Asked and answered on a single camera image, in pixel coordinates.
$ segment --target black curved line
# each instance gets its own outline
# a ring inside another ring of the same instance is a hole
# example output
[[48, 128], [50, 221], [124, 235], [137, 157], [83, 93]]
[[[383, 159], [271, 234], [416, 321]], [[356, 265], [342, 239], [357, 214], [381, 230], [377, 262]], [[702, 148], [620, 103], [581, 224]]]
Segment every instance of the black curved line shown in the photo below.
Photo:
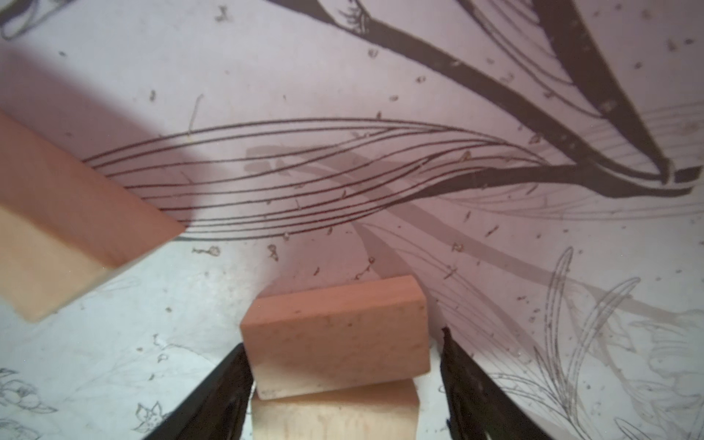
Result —
[[[267, 0], [292, 11], [306, 13], [315, 0]], [[593, 149], [572, 130], [564, 126], [538, 106], [504, 86], [478, 69], [462, 63], [449, 54], [412, 35], [369, 18], [368, 30], [364, 34], [350, 32], [344, 27], [331, 23], [332, 19], [322, 20], [357, 38], [389, 49], [398, 55], [416, 61], [427, 68], [456, 82], [460, 86], [484, 97], [487, 101], [510, 114], [533, 132], [540, 134], [555, 148], [561, 150], [575, 163], [585, 166], [599, 165], [621, 175], [643, 180], [661, 180], [662, 173], [641, 172], [616, 163]]]
[[[86, 159], [83, 159], [83, 163], [94, 161], [95, 159], [98, 159], [98, 158], [109, 156], [109, 155], [115, 154], [115, 153], [120, 153], [122, 151], [126, 151], [129, 149], [134, 149], [134, 148], [137, 148], [137, 147], [140, 147], [143, 145], [155, 144], [158, 142], [168, 141], [171, 139], [175, 139], [177, 137], [188, 137], [189, 135], [192, 136], [194, 134], [203, 134], [203, 133], [215, 132], [215, 131], [220, 131], [220, 130], [235, 130], [238, 128], [245, 128], [245, 127], [261, 127], [263, 125], [286, 125], [286, 124], [299, 125], [301, 123], [326, 123], [326, 122], [375, 122], [376, 125], [374, 125], [373, 128], [388, 128], [388, 129], [393, 129], [393, 128], [420, 129], [420, 128], [424, 128], [426, 130], [428, 130], [428, 129], [454, 130], [454, 128], [449, 125], [435, 124], [435, 123], [430, 123], [430, 122], [407, 121], [407, 120], [400, 120], [400, 119], [378, 120], [378, 119], [372, 119], [372, 118], [293, 118], [293, 119], [279, 119], [279, 120], [275, 120], [275, 121], [259, 120], [259, 121], [253, 121], [253, 122], [240, 122], [237, 124], [216, 125], [215, 127], [206, 127], [206, 128], [201, 128], [198, 130], [192, 130], [189, 132], [180, 132], [180, 133], [169, 134], [168, 136], [147, 139], [146, 141], [140, 141], [140, 142], [136, 142], [134, 144], [129, 144], [129, 145], [118, 147], [116, 149], [104, 151], [103, 153], [98, 153], [96, 155], [93, 155], [93, 156], [90, 156]], [[384, 126], [383, 123], [406, 124], [406, 125], [413, 125], [414, 127], [407, 127], [405, 125], [400, 126], [400, 127], [393, 127], [393, 126], [388, 127], [388, 126]], [[361, 130], [361, 129], [362, 128], [360, 128], [359, 126], [354, 126], [354, 127], [341, 127], [336, 130]], [[320, 130], [327, 130], [327, 128], [321, 127]], [[283, 134], [283, 133], [288, 133], [288, 132], [289, 132], [288, 130], [279, 130], [279, 131], [274, 130], [274, 131], [271, 131], [271, 134]], [[256, 133], [248, 134], [247, 136], [257, 136], [257, 134]]]
[[[415, 168], [413, 168], [413, 169], [407, 171], [406, 174], [412, 173], [413, 171], [417, 170], [417, 169], [420, 168], [421, 166], [422, 166], [422, 165], [416, 166]], [[408, 187], [408, 188], [406, 188], [406, 189], [402, 189], [402, 190], [400, 190], [400, 191], [398, 191], [398, 192], [396, 192], [396, 193], [387, 194], [386, 196], [378, 197], [378, 198], [376, 198], [376, 199], [371, 199], [371, 200], [367, 200], [367, 201], [360, 202], [360, 203], [354, 203], [354, 204], [351, 204], [351, 205], [341, 206], [341, 207], [339, 207], [339, 208], [327, 209], [327, 210], [317, 211], [317, 212], [314, 212], [314, 213], [306, 213], [306, 214], [300, 214], [300, 215], [289, 215], [289, 216], [287, 216], [287, 217], [281, 217], [281, 218], [265, 218], [265, 219], [262, 219], [262, 220], [254, 220], [254, 221], [250, 220], [250, 221], [246, 221], [246, 222], [233, 222], [233, 223], [227, 223], [227, 224], [224, 224], [224, 225], [209, 225], [209, 226], [250, 225], [250, 224], [253, 224], [253, 223], [274, 222], [274, 221], [280, 221], [280, 220], [293, 220], [293, 219], [297, 219], [297, 218], [310, 217], [310, 216], [312, 216], [312, 215], [334, 213], [334, 212], [337, 212], [337, 211], [346, 210], [346, 209], [349, 209], [349, 208], [354, 208], [354, 207], [356, 207], [356, 206], [367, 205], [367, 204], [369, 204], [369, 203], [374, 203], [374, 202], [377, 202], [377, 201], [380, 201], [380, 200], [383, 200], [383, 199], [388, 199], [389, 197], [397, 196], [397, 195], [400, 194], [400, 193], [403, 193], [403, 192], [406, 192], [406, 191], [411, 190], [411, 189], [413, 189], [413, 188], [422, 186], [422, 185], [426, 184], [427, 182], [429, 182], [429, 181], [431, 181], [431, 180], [435, 180], [436, 178], [442, 177], [442, 176], [443, 176], [443, 175], [436, 176], [436, 177], [431, 177], [431, 178], [429, 178], [428, 180], [425, 180], [425, 181], [423, 181], [423, 182], [419, 182], [419, 183], [417, 183], [417, 184], [415, 184], [415, 185], [413, 185], [413, 186], [411, 186], [411, 187]], [[367, 191], [370, 191], [370, 190], [372, 190], [372, 189], [376, 189], [376, 188], [381, 187], [381, 186], [384, 186], [384, 185], [385, 185], [385, 183], [379, 184], [379, 185], [377, 185], [376, 187], [369, 188]], [[329, 203], [329, 202], [328, 202], [328, 201], [326, 201], [326, 202], [320, 202], [320, 203], [316, 203], [316, 204], [314, 204], [314, 205], [306, 206], [306, 208], [313, 207], [313, 206], [318, 206], [318, 205], [321, 205], [321, 204], [327, 204], [327, 203]], [[388, 203], [382, 205], [382, 208], [386, 208], [390, 203], [393, 203], [393, 202], [388, 202]], [[378, 206], [375, 206], [375, 207], [372, 207], [372, 208], [367, 208], [367, 209], [359, 210], [359, 211], [357, 211], [357, 212], [355, 212], [355, 213], [348, 213], [348, 214], [343, 214], [343, 215], [336, 215], [336, 216], [333, 216], [333, 217], [327, 217], [327, 218], [322, 219], [322, 220], [311, 220], [311, 221], [308, 221], [308, 222], [299, 222], [299, 223], [292, 223], [292, 224], [289, 223], [289, 224], [286, 224], [286, 225], [277, 225], [277, 226], [267, 226], [267, 227], [257, 227], [257, 228], [244, 228], [244, 229], [240, 229], [240, 230], [224, 230], [224, 231], [216, 230], [216, 231], [218, 231], [218, 232], [258, 231], [258, 230], [266, 230], [266, 229], [276, 229], [276, 228], [280, 228], [280, 227], [290, 227], [290, 226], [307, 225], [307, 224], [309, 224], [309, 223], [322, 222], [322, 221], [328, 221], [328, 220], [333, 220], [333, 219], [337, 219], [337, 218], [348, 217], [348, 216], [350, 216], [350, 215], [357, 215], [357, 214], [360, 214], [360, 213], [365, 213], [365, 212], [368, 212], [368, 211], [371, 211], [371, 210], [375, 210], [375, 209], [377, 209], [377, 208], [378, 208]], [[290, 212], [290, 211], [298, 211], [298, 209], [291, 209], [291, 210], [286, 210], [286, 211], [282, 211], [282, 212]], [[189, 232], [189, 233], [192, 233], [192, 234], [205, 234], [205, 233], [210, 232], [210, 231], [190, 231], [190, 230], [189, 230], [188, 232]]]
[[[357, 130], [369, 130], [369, 129], [370, 129], [370, 127], [359, 127]], [[212, 144], [212, 143], [223, 142], [223, 141], [232, 141], [233, 139], [245, 139], [245, 138], [248, 139], [251, 137], [268, 136], [270, 134], [308, 133], [308, 132], [321, 132], [321, 131], [333, 131], [333, 130], [347, 131], [347, 130], [349, 130], [349, 128], [348, 127], [325, 127], [325, 128], [321, 127], [321, 128], [313, 128], [313, 129], [305, 128], [305, 129], [295, 129], [295, 130], [234, 134], [232, 136], [216, 137], [213, 139], [204, 139], [202, 141], [187, 142], [187, 143], [178, 144], [178, 145], [164, 146], [164, 147], [156, 149], [156, 150], [145, 151], [143, 153], [136, 153], [136, 154], [132, 154], [131, 156], [125, 156], [122, 158], [113, 159], [111, 161], [107, 161], [107, 162], [99, 163], [98, 165], [91, 165], [91, 166], [93, 167], [93, 169], [97, 170], [99, 168], [106, 167], [108, 165], [114, 165], [116, 163], [128, 161], [130, 159], [136, 159], [136, 158], [140, 158], [140, 157], [144, 157], [144, 156], [149, 156], [151, 154], [163, 153], [165, 151], [172, 151], [172, 150], [187, 148], [187, 147], [196, 146], [196, 145]]]
[[[290, 195], [288, 195], [288, 196], [278, 196], [278, 197], [273, 197], [273, 198], [270, 198], [270, 199], [259, 199], [259, 200], [248, 200], [248, 201], [239, 201], [239, 202], [230, 202], [230, 203], [219, 203], [219, 204], [217, 204], [217, 205], [168, 207], [168, 208], [161, 208], [161, 210], [166, 211], [166, 210], [191, 210], [191, 209], [223, 208], [223, 207], [225, 207], [225, 206], [238, 206], [238, 205], [245, 205], [245, 204], [252, 204], [252, 203], [265, 203], [265, 202], [268, 202], [268, 201], [281, 201], [281, 200], [287, 200], [287, 199], [297, 199], [298, 197], [304, 197], [304, 196], [310, 196], [310, 195], [316, 195], [316, 194], [323, 194], [323, 193], [326, 193], [326, 192], [339, 191], [340, 189], [345, 189], [345, 188], [349, 188], [349, 187], [353, 187], [353, 186], [362, 184], [362, 183], [364, 183], [364, 182], [369, 182], [370, 180], [377, 179], [378, 177], [385, 176], [385, 175], [391, 174], [391, 173], [393, 173], [393, 172], [396, 172], [396, 171], [398, 171], [398, 170], [402, 170], [402, 169], [404, 169], [404, 168], [407, 168], [408, 166], [411, 166], [411, 165], [414, 164], [414, 163], [421, 162], [421, 164], [420, 164], [419, 166], [417, 166], [416, 168], [413, 168], [413, 170], [418, 170], [418, 169], [422, 168], [422, 166], [423, 166], [425, 163], [429, 163], [430, 161], [432, 161], [432, 160], [434, 160], [434, 159], [436, 159], [436, 158], [438, 158], [438, 157], [440, 157], [440, 156], [442, 156], [442, 155], [444, 155], [444, 154], [453, 153], [454, 151], [457, 151], [457, 150], [462, 151], [462, 150], [467, 149], [467, 148], [472, 148], [472, 147], [462, 146], [462, 147], [458, 147], [458, 148], [456, 148], [456, 149], [451, 149], [451, 150], [448, 150], [448, 151], [442, 151], [441, 153], [436, 153], [436, 154], [434, 154], [434, 155], [430, 155], [430, 156], [425, 156], [425, 157], [422, 157], [422, 158], [418, 158], [418, 159], [416, 159], [416, 160], [414, 160], [414, 161], [411, 161], [411, 162], [408, 162], [408, 163], [404, 163], [403, 165], [400, 165], [400, 166], [398, 166], [398, 167], [396, 167], [396, 168], [392, 168], [392, 169], [390, 169], [390, 170], [384, 171], [384, 172], [382, 172], [382, 173], [380, 173], [380, 174], [373, 175], [373, 176], [371, 176], [371, 177], [366, 177], [365, 179], [356, 180], [356, 181], [354, 181], [354, 182], [352, 182], [352, 183], [348, 183], [348, 184], [344, 184], [344, 185], [339, 185], [339, 186], [337, 186], [337, 187], [326, 188], [326, 189], [320, 189], [320, 190], [317, 190], [317, 191], [309, 191], [309, 192], [304, 192], [304, 193], [290, 194]], [[460, 172], [460, 171], [462, 171], [462, 170], [467, 170], [467, 169], [471, 169], [471, 168], [462, 168], [462, 169], [458, 169], [458, 170], [455, 170], [455, 171], [456, 171], [456, 172]], [[365, 192], [368, 192], [368, 191], [370, 191], [370, 190], [372, 190], [372, 189], [376, 189], [376, 188], [379, 188], [379, 187], [381, 187], [381, 186], [384, 186], [385, 184], [388, 184], [388, 183], [391, 183], [391, 182], [395, 182], [396, 180], [401, 179], [402, 177], [405, 177], [406, 175], [408, 175], [408, 173], [404, 173], [404, 174], [402, 174], [402, 175], [400, 175], [400, 176], [398, 176], [398, 177], [395, 177], [395, 178], [393, 178], [393, 179], [391, 179], [391, 180], [387, 180], [387, 181], [385, 181], [385, 182], [382, 183], [382, 184], [378, 184], [378, 185], [375, 185], [375, 186], [373, 186], [373, 187], [365, 188], [364, 190], [361, 190], [361, 191], [356, 191], [354, 194], [350, 194], [350, 196], [356, 196], [356, 195], [359, 195], [359, 194], [364, 194]], [[333, 201], [338, 201], [338, 200], [339, 200], [339, 199], [334, 199], [334, 200], [331, 200], [331, 201], [320, 202], [320, 203], [316, 203], [316, 204], [313, 204], [313, 205], [306, 205], [305, 207], [301, 207], [301, 209], [311, 208], [311, 207], [314, 207], [314, 206], [321, 206], [321, 205], [323, 205], [323, 204], [327, 204], [327, 203], [330, 203], [330, 202], [333, 202]], [[295, 208], [295, 209], [277, 211], [277, 212], [274, 212], [274, 213], [268, 213], [268, 214], [265, 214], [265, 215], [276, 215], [276, 214], [280, 214], [280, 213], [288, 213], [288, 212], [294, 212], [294, 211], [298, 211], [298, 210], [300, 210], [300, 209]], [[264, 215], [264, 214], [260, 214], [260, 215], [243, 215], [243, 216], [237, 217], [237, 218], [260, 217], [260, 216], [262, 216], [262, 215]]]
[[587, 101], [660, 171], [670, 178], [668, 159], [651, 137], [633, 103], [611, 72], [571, 0], [533, 0], [545, 35], [567, 74]]
[[[386, 138], [384, 138], [384, 139], [393, 139], [393, 138], [395, 138], [395, 137], [404, 137], [404, 136], [414, 135], [414, 134], [429, 134], [429, 133], [433, 133], [433, 132], [411, 132], [411, 133], [403, 133], [403, 134], [396, 134], [396, 135], [394, 135], [394, 136], [389, 136], [389, 137], [386, 137]], [[340, 151], [335, 151], [334, 153], [329, 153], [329, 154], [326, 154], [326, 155], [323, 155], [323, 156], [318, 156], [317, 158], [309, 159], [309, 160], [304, 161], [304, 162], [295, 163], [295, 164], [293, 164], [293, 165], [287, 165], [287, 166], [285, 166], [285, 167], [277, 168], [277, 169], [275, 169], [275, 170], [264, 171], [264, 172], [260, 172], [260, 173], [257, 173], [257, 174], [250, 174], [250, 175], [241, 176], [241, 177], [232, 177], [232, 178], [229, 178], [229, 179], [208, 180], [207, 182], [188, 182], [188, 183], [166, 183], [166, 184], [139, 184], [139, 185], [127, 185], [125, 188], [126, 188], [126, 189], [141, 189], [141, 188], [166, 188], [166, 187], [193, 187], [193, 186], [196, 186], [196, 185], [207, 185], [207, 184], [217, 184], [217, 183], [226, 183], [226, 182], [236, 182], [236, 181], [239, 181], [239, 180], [251, 179], [251, 178], [254, 178], [254, 177], [261, 177], [261, 176], [266, 176], [266, 175], [270, 175], [270, 174], [275, 174], [275, 173], [281, 172], [281, 171], [291, 170], [291, 169], [293, 169], [293, 168], [296, 168], [296, 167], [299, 167], [299, 166], [302, 166], [302, 165], [307, 165], [307, 164], [312, 163], [312, 162], [317, 162], [317, 161], [319, 161], [320, 159], [327, 159], [327, 158], [333, 157], [333, 156], [335, 156], [335, 155], [337, 155], [337, 154], [340, 154], [340, 153], [346, 153], [346, 152], [352, 151], [352, 150], [354, 150], [354, 149], [359, 149], [359, 148], [361, 148], [361, 147], [363, 147], [363, 146], [367, 146], [367, 145], [369, 145], [369, 144], [373, 144], [373, 143], [378, 142], [378, 141], [379, 141], [379, 139], [372, 139], [372, 140], [370, 140], [370, 141], [361, 142], [361, 143], [359, 143], [359, 144], [357, 144], [357, 145], [355, 145], [355, 146], [351, 146], [351, 147], [348, 147], [348, 148], [346, 148], [346, 149], [342, 149], [342, 150], [340, 150]]]
[[33, 3], [39, 3], [37, 0], [15, 0], [13, 3], [7, 5], [4, 9], [0, 10], [0, 26], [4, 26], [10, 22], [13, 18], [17, 18], [20, 15], [27, 12]]

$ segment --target floral line drawing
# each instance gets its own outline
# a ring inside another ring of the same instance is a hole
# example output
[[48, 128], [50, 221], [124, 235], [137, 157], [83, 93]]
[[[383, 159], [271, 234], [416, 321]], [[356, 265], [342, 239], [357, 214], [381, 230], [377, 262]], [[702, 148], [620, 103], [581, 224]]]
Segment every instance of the floral line drawing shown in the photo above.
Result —
[[[16, 374], [14, 370], [0, 368], [0, 379]], [[34, 385], [18, 379], [0, 382], [0, 405], [15, 406], [34, 414], [51, 414], [57, 411], [56, 408], [42, 403]]]
[[132, 431], [139, 432], [140, 434], [148, 434], [154, 430], [154, 428], [159, 426], [161, 422], [166, 420], [170, 414], [171, 413], [163, 413], [161, 403], [159, 403], [159, 401], [156, 401], [151, 408], [147, 408], [141, 403], [138, 403], [137, 411], [135, 411], [134, 415], [137, 416], [137, 419], [141, 423], [138, 427], [132, 428]]
[[12, 419], [0, 419], [0, 438], [8, 440], [38, 440], [42, 435]]

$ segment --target debris speck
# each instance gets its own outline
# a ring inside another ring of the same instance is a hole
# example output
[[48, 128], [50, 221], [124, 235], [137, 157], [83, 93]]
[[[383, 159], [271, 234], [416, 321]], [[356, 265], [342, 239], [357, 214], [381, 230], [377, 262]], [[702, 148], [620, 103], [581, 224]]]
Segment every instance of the debris speck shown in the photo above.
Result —
[[219, 5], [218, 9], [220, 9], [220, 15], [215, 17], [215, 21], [217, 21], [218, 23], [227, 21], [229, 19], [229, 17], [227, 16], [227, 6]]
[[374, 257], [369, 257], [369, 258], [367, 259], [367, 261], [369, 262], [369, 265], [368, 265], [362, 272], [359, 272], [357, 275], [355, 275], [354, 279], [360, 279], [360, 278], [362, 277], [362, 275], [364, 275], [366, 272], [371, 271], [371, 269], [372, 269], [372, 264], [374, 264], [374, 262], [375, 262], [376, 260], [377, 260], [377, 259], [374, 258]]
[[488, 237], [489, 235], [492, 235], [494, 232], [496, 232], [496, 230], [498, 230], [498, 225], [494, 226], [491, 231], [487, 232], [484, 236]]
[[273, 258], [274, 261], [279, 260], [279, 254], [276, 253], [276, 245], [275, 244], [270, 244], [269, 246], [266, 246], [267, 249], [269, 249], [269, 252], [271, 252], [271, 255], [269, 255], [269, 258]]
[[191, 253], [207, 253], [208, 255], [218, 257], [218, 256], [220, 256], [220, 247], [219, 246], [211, 246], [208, 249], [193, 248], [193, 251], [191, 251]]

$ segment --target wooden block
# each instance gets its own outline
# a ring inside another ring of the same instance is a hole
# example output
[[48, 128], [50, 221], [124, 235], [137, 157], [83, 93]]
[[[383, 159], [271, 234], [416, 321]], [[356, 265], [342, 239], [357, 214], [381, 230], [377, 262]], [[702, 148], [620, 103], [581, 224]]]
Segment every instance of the wooden block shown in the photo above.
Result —
[[415, 440], [413, 380], [263, 401], [252, 397], [254, 440]]
[[0, 112], [0, 296], [39, 320], [183, 226]]
[[425, 295], [411, 276], [259, 298], [240, 329], [264, 400], [430, 370]]

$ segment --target plant stem drawing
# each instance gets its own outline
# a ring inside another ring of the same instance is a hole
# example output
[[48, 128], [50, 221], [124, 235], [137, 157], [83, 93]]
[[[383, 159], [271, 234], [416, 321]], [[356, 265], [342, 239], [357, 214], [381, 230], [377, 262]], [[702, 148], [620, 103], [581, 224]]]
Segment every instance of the plant stem drawing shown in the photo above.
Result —
[[[272, 143], [290, 146], [277, 148]], [[239, 145], [248, 146], [246, 153], [239, 152]], [[201, 150], [217, 158], [183, 159]], [[529, 146], [456, 127], [337, 118], [197, 130], [84, 161], [185, 222], [189, 231], [181, 239], [193, 240], [280, 237], [327, 229], [409, 201], [457, 197], [472, 189], [482, 191], [477, 195], [481, 199], [491, 195], [487, 189], [501, 187], [508, 192], [492, 194], [514, 195], [509, 213], [530, 203], [534, 208], [527, 216], [553, 215], [551, 210], [557, 208], [562, 217], [585, 205], [575, 203], [574, 196], [567, 209], [560, 209], [553, 196], [544, 203], [555, 190], [537, 191], [536, 185], [577, 185], [590, 191], [584, 197], [596, 193], [614, 199], [670, 199], [689, 194], [700, 172], [700, 168], [681, 172], [689, 183], [653, 187], [608, 172], [594, 173], [589, 166], [553, 164], [547, 156], [545, 151], [535, 153]], [[213, 167], [218, 171], [211, 172]], [[462, 200], [472, 203], [471, 197], [458, 198], [457, 203]], [[247, 213], [233, 215], [241, 208]], [[199, 215], [194, 218], [193, 212]]]
[[[606, 170], [609, 170], [616, 175], [621, 175], [622, 178], [657, 180], [662, 183], [668, 182], [670, 175], [674, 172], [675, 181], [679, 182], [681, 179], [681, 175], [670, 169], [668, 161], [654, 144], [632, 105], [623, 94], [615, 78], [610, 74], [598, 48], [591, 41], [588, 30], [579, 19], [574, 4], [569, 0], [559, 2], [560, 10], [567, 14], [564, 18], [565, 22], [561, 21], [563, 20], [562, 15], [553, 15], [553, 11], [549, 10], [549, 5], [552, 3], [543, 6], [541, 2], [538, 2], [538, 6], [529, 8], [533, 9], [534, 7], [536, 11], [540, 11], [538, 20], [541, 24], [543, 20], [548, 21], [548, 27], [545, 29], [548, 40], [551, 41], [553, 50], [562, 63], [562, 68], [572, 76], [574, 84], [582, 91], [587, 100], [595, 105], [604, 118], [614, 123], [634, 148], [650, 158], [651, 163], [658, 170], [657, 173], [629, 168], [604, 156], [578, 134], [542, 111], [523, 95], [431, 44], [375, 20], [359, 1], [355, 1], [354, 4], [360, 13], [354, 15], [352, 21], [349, 21], [348, 14], [344, 14], [340, 10], [333, 12], [332, 8], [326, 8], [326, 4], [331, 3], [332, 5], [333, 2], [325, 0], [268, 1], [333, 25], [370, 43], [405, 56], [483, 96], [487, 101], [511, 114], [525, 127], [540, 135], [569, 159], [583, 166], [585, 170], [581, 172], [606, 174]], [[470, 12], [470, 15], [474, 13], [475, 9], [471, 1], [461, 1], [460, 4]], [[586, 71], [582, 69], [582, 62], [590, 63]], [[594, 75], [604, 82], [590, 82]]]

